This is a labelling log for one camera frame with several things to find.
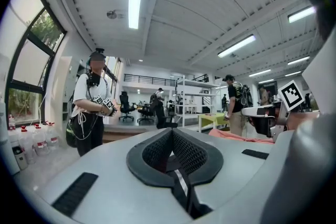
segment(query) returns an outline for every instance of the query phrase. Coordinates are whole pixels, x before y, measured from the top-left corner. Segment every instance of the yellow table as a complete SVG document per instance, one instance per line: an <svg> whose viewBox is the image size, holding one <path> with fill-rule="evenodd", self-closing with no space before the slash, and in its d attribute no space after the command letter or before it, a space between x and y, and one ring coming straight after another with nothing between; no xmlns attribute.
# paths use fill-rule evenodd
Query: yellow table
<svg viewBox="0 0 336 224"><path fill-rule="evenodd" d="M213 128L216 129L218 125L229 124L229 121L224 119L224 113L200 114L198 116L198 132L202 131L202 127L211 123L213 124Z"/></svg>

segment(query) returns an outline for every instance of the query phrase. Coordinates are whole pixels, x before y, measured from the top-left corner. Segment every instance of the white t-shirt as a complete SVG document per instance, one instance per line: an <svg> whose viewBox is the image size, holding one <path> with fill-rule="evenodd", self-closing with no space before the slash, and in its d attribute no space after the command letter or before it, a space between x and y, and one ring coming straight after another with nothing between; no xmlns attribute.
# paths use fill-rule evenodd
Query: white t-shirt
<svg viewBox="0 0 336 224"><path fill-rule="evenodd" d="M103 100L105 100L106 98L110 98L111 99L111 92L109 90L107 90L106 87L106 83L104 81L104 79L101 77L100 78L100 82L98 86L92 86L90 88L90 95L89 95L89 91L88 91L88 86L86 84L88 79L88 75L83 74L79 77L77 83L76 83L76 87L75 87L75 92L73 93L73 103L75 103L75 101L77 100L82 100L82 99L87 99L89 101L91 101L90 95L93 98L95 98L95 96L99 95L101 96L101 98ZM82 109L78 106L75 106L74 111L71 114L71 117L75 117L77 116L77 114L79 113L79 111L81 112L88 112L85 109Z"/></svg>
<svg viewBox="0 0 336 224"><path fill-rule="evenodd" d="M155 93L156 97L158 98L159 101L162 101L162 93L160 91L157 91Z"/></svg>

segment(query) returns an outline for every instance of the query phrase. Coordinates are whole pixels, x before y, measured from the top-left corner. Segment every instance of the white shelving unit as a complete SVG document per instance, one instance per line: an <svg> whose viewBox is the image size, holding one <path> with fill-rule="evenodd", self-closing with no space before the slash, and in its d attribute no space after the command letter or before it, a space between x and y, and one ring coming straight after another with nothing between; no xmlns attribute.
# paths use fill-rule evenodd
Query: white shelving unit
<svg viewBox="0 0 336 224"><path fill-rule="evenodd" d="M176 94L177 92L182 93L182 100L183 100L183 105L176 105L175 109L177 110L177 108L182 107L182 114L176 114L177 120L176 122L180 121L180 119L182 119L182 127L185 127L185 119L198 119L198 115L199 114L186 114L186 109L187 108L196 108L196 107L206 107L209 106L211 113L213 113L215 111L215 100L216 100L216 92L215 92L215 88L218 88L219 85L215 85L215 84L210 84L210 83L206 83L206 82L200 82L200 81L195 81L195 80L189 80L189 79L185 79L185 76L183 76L182 79L177 81L177 88L176 89ZM210 93L190 93L187 92L186 87L185 86L193 86L193 87L199 87L200 91L202 89L206 89L209 90ZM197 104L186 104L185 101L185 97L186 96L196 96L196 97L210 97L211 103L210 104L206 104L206 105L197 105Z"/></svg>

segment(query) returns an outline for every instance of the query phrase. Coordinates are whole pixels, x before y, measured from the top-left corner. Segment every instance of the hand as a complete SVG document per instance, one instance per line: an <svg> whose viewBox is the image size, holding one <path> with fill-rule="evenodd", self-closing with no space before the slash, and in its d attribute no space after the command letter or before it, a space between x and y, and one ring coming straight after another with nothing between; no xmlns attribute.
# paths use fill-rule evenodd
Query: hand
<svg viewBox="0 0 336 224"><path fill-rule="evenodd" d="M104 105L103 105L103 107L102 107L101 112L102 112L103 114L105 114L105 115L110 114L110 110L107 108L107 106L104 106Z"/></svg>

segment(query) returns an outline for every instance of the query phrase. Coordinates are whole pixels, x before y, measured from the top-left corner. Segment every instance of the ceiling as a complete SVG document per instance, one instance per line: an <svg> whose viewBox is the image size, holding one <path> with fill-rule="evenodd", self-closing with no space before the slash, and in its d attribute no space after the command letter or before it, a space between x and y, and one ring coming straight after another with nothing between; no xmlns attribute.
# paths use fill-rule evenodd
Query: ceiling
<svg viewBox="0 0 336 224"><path fill-rule="evenodd" d="M288 23L288 15L309 6L307 0L141 0L139 29L128 28L128 0L63 0L79 33L92 48L131 63L180 72L230 73L238 79L271 69L255 81L303 70L322 46L314 15ZM106 13L116 10L118 18ZM256 41L233 55L217 54L254 34Z"/></svg>

